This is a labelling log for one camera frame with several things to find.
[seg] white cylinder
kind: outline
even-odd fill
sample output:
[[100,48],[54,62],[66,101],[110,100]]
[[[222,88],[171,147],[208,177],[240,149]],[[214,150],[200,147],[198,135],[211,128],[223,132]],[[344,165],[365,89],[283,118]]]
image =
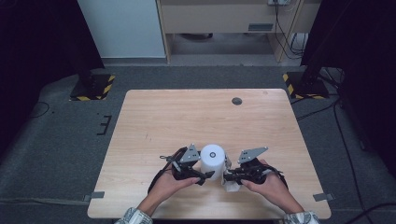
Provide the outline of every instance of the white cylinder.
[[215,171],[209,180],[218,179],[224,172],[225,152],[218,145],[207,145],[201,150],[201,172]]

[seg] metal vent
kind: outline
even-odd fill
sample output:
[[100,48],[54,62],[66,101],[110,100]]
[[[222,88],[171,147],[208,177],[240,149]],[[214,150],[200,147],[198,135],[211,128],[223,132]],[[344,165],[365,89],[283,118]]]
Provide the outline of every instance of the metal vent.
[[251,23],[248,25],[249,31],[272,31],[272,23]]

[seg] white wall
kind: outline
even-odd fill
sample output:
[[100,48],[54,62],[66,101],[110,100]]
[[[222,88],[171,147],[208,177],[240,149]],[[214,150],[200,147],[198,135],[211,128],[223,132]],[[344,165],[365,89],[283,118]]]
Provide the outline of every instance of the white wall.
[[155,0],[78,0],[102,58],[165,58]]

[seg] person's right hand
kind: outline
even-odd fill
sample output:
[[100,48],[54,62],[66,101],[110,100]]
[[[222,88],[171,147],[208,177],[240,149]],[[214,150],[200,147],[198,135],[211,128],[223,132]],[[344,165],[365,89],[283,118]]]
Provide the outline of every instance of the person's right hand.
[[[260,162],[268,164],[265,160],[260,160]],[[290,194],[283,182],[274,173],[268,174],[265,182],[261,185],[248,180],[242,180],[242,184],[251,191],[259,193],[270,203],[278,206],[287,214],[301,213],[304,211],[300,204]]]

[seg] black and yellow hazard tape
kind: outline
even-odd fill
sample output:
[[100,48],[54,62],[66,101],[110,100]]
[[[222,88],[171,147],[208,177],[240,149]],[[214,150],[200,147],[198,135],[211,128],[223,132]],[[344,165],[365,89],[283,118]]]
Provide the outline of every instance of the black and yellow hazard tape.
[[325,95],[320,94],[300,94],[295,91],[293,88],[288,74],[283,74],[283,80],[286,83],[286,87],[288,88],[289,95],[291,99],[304,99],[304,98],[311,98],[311,99],[325,99]]
[[90,101],[90,100],[105,100],[108,92],[111,89],[111,86],[113,85],[113,80],[116,76],[109,76],[108,81],[106,83],[106,86],[103,89],[103,93],[100,95],[95,95],[95,96],[89,96],[89,95],[77,95],[77,96],[70,96],[71,101]]

